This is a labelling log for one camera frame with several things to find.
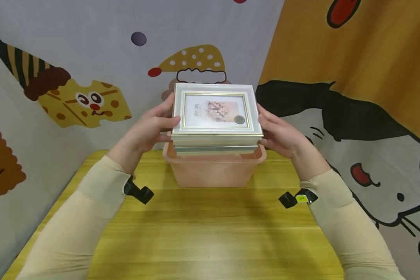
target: wooden table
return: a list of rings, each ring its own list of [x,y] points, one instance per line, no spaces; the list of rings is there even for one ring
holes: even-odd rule
[[[3,279],[15,279],[48,220],[105,153],[86,159]],[[136,175],[155,195],[147,205],[126,199],[98,244],[90,279],[343,279],[308,207],[278,201],[297,192],[299,180],[275,152],[245,188],[180,188],[161,151],[146,153]]]

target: picture frame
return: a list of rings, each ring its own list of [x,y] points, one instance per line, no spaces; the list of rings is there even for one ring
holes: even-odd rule
[[[251,85],[175,84],[172,135],[262,135]]]

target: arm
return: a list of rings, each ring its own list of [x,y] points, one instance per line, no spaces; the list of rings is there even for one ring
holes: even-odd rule
[[[86,279],[98,241],[124,201],[123,188],[142,154],[170,138],[163,129],[180,118],[168,118],[174,95],[149,110],[106,156],[50,219],[17,277],[19,280]]]
[[[319,199],[311,213],[327,237],[348,280],[403,280],[386,242],[341,177],[297,129],[258,106],[265,130],[261,143],[292,160],[301,187]]]

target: person's left hand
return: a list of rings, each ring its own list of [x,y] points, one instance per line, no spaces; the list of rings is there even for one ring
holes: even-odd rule
[[[150,109],[131,127],[107,156],[132,174],[142,157],[158,142],[169,142],[171,137],[160,132],[171,130],[180,122],[180,116],[171,118],[174,93],[160,105]]]

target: red tongue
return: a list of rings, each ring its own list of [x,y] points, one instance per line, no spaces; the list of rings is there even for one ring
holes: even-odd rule
[[[364,185],[370,184],[370,175],[362,170],[361,164],[357,164],[352,168],[352,175],[358,182]]]
[[[359,0],[338,0],[331,12],[330,20],[332,23],[342,24],[354,11]]]

